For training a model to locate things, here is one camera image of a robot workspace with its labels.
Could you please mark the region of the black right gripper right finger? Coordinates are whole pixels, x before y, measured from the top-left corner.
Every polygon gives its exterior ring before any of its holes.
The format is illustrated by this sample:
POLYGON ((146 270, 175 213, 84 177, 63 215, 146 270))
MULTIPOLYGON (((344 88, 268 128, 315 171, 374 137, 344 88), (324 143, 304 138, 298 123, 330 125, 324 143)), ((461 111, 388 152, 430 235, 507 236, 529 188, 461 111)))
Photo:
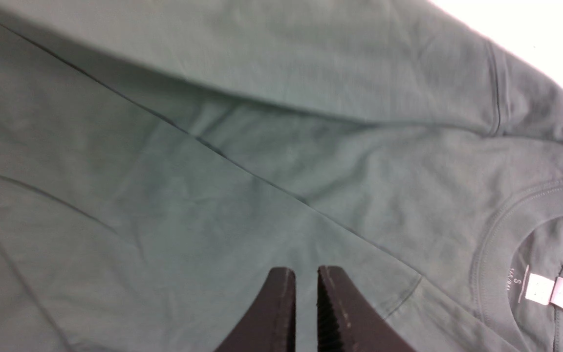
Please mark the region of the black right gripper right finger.
POLYGON ((340 266, 318 270, 317 328, 320 352, 412 352, 373 309, 340 266))

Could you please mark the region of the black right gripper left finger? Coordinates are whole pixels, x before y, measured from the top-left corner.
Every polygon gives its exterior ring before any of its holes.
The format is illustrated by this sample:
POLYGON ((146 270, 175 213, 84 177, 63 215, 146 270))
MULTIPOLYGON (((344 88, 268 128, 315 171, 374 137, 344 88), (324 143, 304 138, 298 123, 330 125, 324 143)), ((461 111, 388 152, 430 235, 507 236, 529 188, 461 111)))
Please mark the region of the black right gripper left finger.
POLYGON ((217 352, 294 352, 296 276, 288 267, 268 272, 257 297, 217 352))

